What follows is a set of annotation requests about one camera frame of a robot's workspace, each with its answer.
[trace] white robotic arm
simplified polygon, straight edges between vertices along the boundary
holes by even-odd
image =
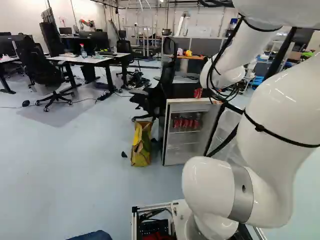
[[[316,0],[233,0],[247,16],[212,73],[223,88],[241,80],[249,63],[281,25],[319,24]],[[320,55],[280,72],[254,92],[237,129],[245,165],[204,156],[191,158],[182,173],[182,190],[198,229],[209,240],[231,237],[238,222],[261,228],[288,223],[293,181],[303,161],[320,144]],[[200,81],[207,86],[211,63]],[[312,86],[305,93],[302,85]]]

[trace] bottle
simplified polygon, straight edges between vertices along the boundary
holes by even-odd
[[[81,46],[81,56],[85,59],[86,57],[88,57],[87,52],[85,51],[85,45],[83,43],[80,44]]]

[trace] mini fridge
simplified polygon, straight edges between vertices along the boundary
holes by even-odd
[[[162,165],[184,164],[204,155],[222,105],[214,100],[212,103],[209,98],[167,100],[165,117],[159,119]]]

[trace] chair base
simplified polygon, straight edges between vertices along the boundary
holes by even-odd
[[[50,96],[47,96],[47,97],[45,97],[43,99],[35,101],[35,105],[36,106],[40,106],[41,102],[45,102],[45,101],[50,100],[49,103],[47,105],[45,105],[45,107],[43,109],[45,112],[49,112],[49,106],[51,106],[54,103],[54,101],[63,100],[63,101],[65,101],[64,103],[66,103],[68,105],[72,105],[73,102],[70,99],[65,98],[64,96],[74,97],[75,93],[74,92],[68,92],[68,93],[61,93],[60,92],[60,93],[57,93],[56,91],[53,91]]]

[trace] office chair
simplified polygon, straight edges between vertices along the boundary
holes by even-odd
[[[131,48],[130,41],[126,40],[126,36],[127,36],[126,30],[119,30],[118,34],[119,34],[120,39],[116,42],[116,50],[118,53],[131,54],[123,59],[123,61],[127,62],[127,66],[129,66],[129,64],[132,64],[135,61],[134,51]],[[122,72],[116,73],[117,76],[121,75],[121,74],[123,74],[123,73]],[[127,71],[127,74],[132,76],[134,74],[134,72]]]
[[[42,55],[45,55],[44,50],[42,49],[42,46],[41,46],[40,43],[35,43],[34,45],[35,45],[35,47],[40,51],[40,53],[41,53]],[[23,70],[24,70],[25,74],[26,74],[26,75],[29,77],[29,79],[30,79],[30,82],[31,82],[31,83],[28,84],[28,88],[30,89],[30,88],[31,88],[32,86],[34,86],[36,83],[35,83],[35,81],[31,78],[31,76],[29,75],[26,66],[23,66]]]
[[[61,84],[66,81],[62,72],[46,59],[39,48],[36,47],[34,41],[29,36],[25,36],[22,40],[16,42],[16,46],[16,52],[21,62],[25,65],[30,78],[39,85],[54,89],[50,96],[37,100],[35,105],[39,106],[41,102],[49,100],[49,103],[46,104],[43,109],[45,112],[49,112],[49,106],[52,105],[55,100],[63,100],[68,103],[68,105],[72,105],[72,101],[64,96],[74,97],[75,94],[73,92],[56,92]]]
[[[168,52],[173,53],[172,60],[170,62],[163,63],[161,77],[159,83],[154,88],[145,88],[144,90],[133,89],[129,93],[133,94],[130,98],[130,102],[138,104],[135,109],[142,107],[147,114],[142,116],[134,116],[131,120],[135,122],[137,119],[152,118],[152,122],[159,116],[164,115],[166,109],[167,99],[172,97],[173,94],[173,81],[175,77],[175,64],[177,60],[178,45],[170,37],[166,37],[163,42],[163,47],[167,48]],[[169,51],[171,44],[173,43],[173,52]]]

